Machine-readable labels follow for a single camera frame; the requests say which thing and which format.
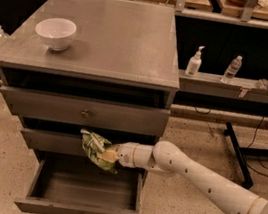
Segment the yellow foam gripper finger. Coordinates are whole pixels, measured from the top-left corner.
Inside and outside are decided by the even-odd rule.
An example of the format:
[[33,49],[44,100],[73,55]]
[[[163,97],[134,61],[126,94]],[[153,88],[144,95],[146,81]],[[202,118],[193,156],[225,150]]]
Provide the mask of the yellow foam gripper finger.
[[112,147],[106,148],[104,152],[99,153],[98,156],[101,160],[107,161],[107,162],[116,162],[119,160],[119,152],[118,149],[120,148],[119,145],[114,145]]

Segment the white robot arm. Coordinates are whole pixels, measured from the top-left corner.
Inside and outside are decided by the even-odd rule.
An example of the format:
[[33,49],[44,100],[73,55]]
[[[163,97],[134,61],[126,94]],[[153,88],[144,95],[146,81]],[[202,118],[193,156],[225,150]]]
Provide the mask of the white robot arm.
[[120,143],[101,150],[108,162],[164,174],[180,174],[225,214],[268,214],[268,200],[193,161],[172,142]]

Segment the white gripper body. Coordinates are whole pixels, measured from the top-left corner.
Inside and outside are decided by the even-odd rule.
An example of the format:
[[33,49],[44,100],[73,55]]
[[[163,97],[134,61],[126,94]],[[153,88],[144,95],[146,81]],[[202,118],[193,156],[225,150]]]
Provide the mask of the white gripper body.
[[140,143],[124,143],[118,147],[118,162],[126,168],[149,168],[152,156],[152,146],[141,145]]

